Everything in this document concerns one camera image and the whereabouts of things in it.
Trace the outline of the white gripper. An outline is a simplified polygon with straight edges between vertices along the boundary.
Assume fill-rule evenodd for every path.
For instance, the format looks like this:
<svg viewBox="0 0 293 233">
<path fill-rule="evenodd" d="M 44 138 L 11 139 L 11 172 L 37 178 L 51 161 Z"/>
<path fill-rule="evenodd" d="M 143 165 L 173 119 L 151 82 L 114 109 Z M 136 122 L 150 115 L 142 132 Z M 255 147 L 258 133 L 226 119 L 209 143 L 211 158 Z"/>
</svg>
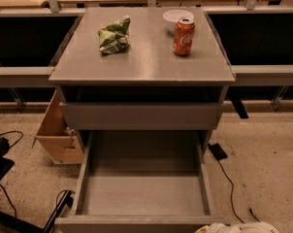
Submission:
<svg viewBox="0 0 293 233">
<path fill-rule="evenodd" d="M 194 233 L 241 233 L 242 229 L 238 226 L 227 226 L 223 223 L 213 223 L 210 226 L 200 227 Z"/>
</svg>

